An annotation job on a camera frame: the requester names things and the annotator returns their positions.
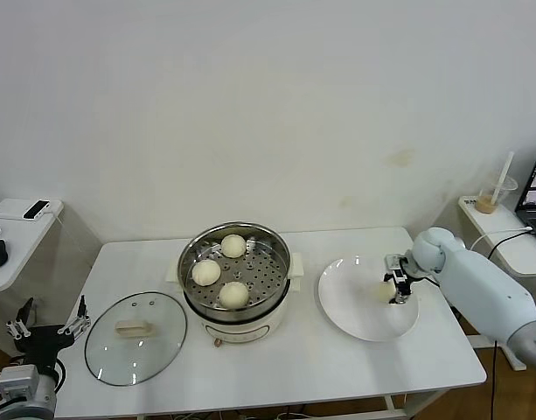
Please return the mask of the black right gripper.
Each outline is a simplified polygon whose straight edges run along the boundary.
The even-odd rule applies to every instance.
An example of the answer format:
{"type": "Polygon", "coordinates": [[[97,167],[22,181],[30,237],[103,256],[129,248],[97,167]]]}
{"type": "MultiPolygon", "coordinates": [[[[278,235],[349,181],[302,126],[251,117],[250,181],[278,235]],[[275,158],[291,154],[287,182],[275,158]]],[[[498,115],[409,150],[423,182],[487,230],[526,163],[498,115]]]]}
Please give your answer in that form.
{"type": "MultiPolygon", "coordinates": [[[[385,283],[393,281],[393,274],[386,273],[383,281],[385,283]]],[[[390,305],[403,305],[411,295],[411,280],[403,268],[398,269],[398,293],[400,295],[396,295],[389,300],[390,305]]]]}

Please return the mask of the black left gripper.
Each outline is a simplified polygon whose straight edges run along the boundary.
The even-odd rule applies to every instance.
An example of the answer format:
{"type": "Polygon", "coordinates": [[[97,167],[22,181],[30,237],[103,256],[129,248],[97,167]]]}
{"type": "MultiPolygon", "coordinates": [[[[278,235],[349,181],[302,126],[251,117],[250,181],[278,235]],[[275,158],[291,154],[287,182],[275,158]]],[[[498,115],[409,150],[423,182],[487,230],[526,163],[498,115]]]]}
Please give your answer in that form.
{"type": "Polygon", "coordinates": [[[91,325],[86,300],[80,297],[75,316],[64,326],[47,325],[32,328],[26,325],[33,299],[19,308],[14,319],[6,323],[8,334],[15,340],[16,349],[24,355],[24,363],[35,366],[55,366],[62,349],[73,345],[73,336],[80,336],[91,325]]]}

